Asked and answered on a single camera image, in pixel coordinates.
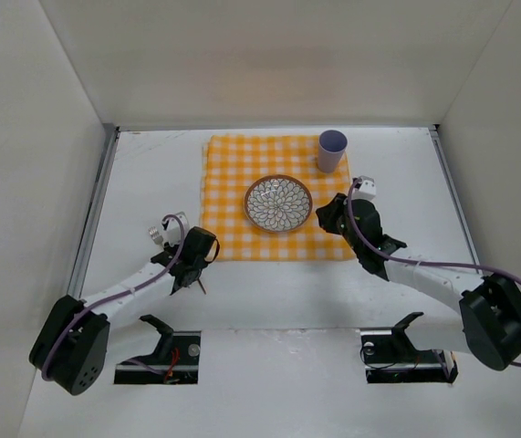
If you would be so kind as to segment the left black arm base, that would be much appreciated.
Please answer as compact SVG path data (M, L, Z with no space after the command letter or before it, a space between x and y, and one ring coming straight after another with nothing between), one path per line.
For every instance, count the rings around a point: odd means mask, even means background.
M154 327L159 340L154 350L115 367L115 385L195 385L199 380L202 333L176 331L154 317L143 315L141 322Z

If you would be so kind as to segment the copper spoon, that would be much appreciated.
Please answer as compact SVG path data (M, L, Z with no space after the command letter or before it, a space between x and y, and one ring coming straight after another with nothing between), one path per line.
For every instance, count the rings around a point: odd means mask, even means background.
M200 288L201 288L201 290L203 291L203 293L204 293L205 295L207 295L207 291L206 291L206 289L205 289L205 287L204 287L203 281L202 281L201 279L199 279L199 280L198 280L198 283L199 283Z

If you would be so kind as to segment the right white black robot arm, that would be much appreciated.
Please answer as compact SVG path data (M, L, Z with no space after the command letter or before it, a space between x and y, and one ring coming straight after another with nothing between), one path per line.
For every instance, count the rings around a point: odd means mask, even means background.
M481 276L475 266L416 260L405 243L383 233L378 211L365 199L339 193L316 215L321 229L343 237L366 272L456 312L462 328L455 338L486 367L504 370L521 355L521 292L510 275Z

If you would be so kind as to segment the floral patterned bowl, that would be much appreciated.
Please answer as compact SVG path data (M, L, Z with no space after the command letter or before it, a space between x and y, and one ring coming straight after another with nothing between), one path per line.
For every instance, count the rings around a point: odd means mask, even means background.
M313 210L309 189L298 179L267 175L251 184L244 196L245 216L256 228L268 233L296 231Z

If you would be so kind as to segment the yellow white checkered cloth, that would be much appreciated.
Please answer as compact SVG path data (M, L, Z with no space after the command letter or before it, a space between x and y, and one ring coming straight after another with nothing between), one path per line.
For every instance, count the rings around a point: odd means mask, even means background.
M349 260L339 235L324 232L315 214L296 231L268 233L245 215L245 193L273 174L291 176L310 191L315 209L351 183L348 156L333 173L318 169L318 136L214 135L203 148L200 226L216 234L220 261Z

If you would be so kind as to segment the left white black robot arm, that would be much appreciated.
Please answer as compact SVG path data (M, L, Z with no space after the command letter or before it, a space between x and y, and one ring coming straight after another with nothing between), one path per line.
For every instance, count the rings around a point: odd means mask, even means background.
M173 329L152 312L164 297L198 282L220 252L218 238L201 227L185 230L180 225L176 237L117 285L84 299L56 301L28 356L45 381L71 395L83 393L104 368L110 332L141 321L155 327L159 342L153 353L128 363L157 375L161 383L172 382L181 350L173 345Z

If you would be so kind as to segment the lilac paper cup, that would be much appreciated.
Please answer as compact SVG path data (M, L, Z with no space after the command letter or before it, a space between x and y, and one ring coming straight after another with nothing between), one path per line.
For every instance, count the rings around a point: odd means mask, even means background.
M323 131L318 137L318 168L324 173L334 172L347 146L348 139L341 131Z

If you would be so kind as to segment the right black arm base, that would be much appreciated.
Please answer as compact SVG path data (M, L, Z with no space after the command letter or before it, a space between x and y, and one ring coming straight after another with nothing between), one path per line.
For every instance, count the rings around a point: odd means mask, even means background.
M417 349L412 344L407 329L422 316L422 312L412 312L392 327L365 328L359 332L359 358L368 384L455 382L458 366L452 353Z

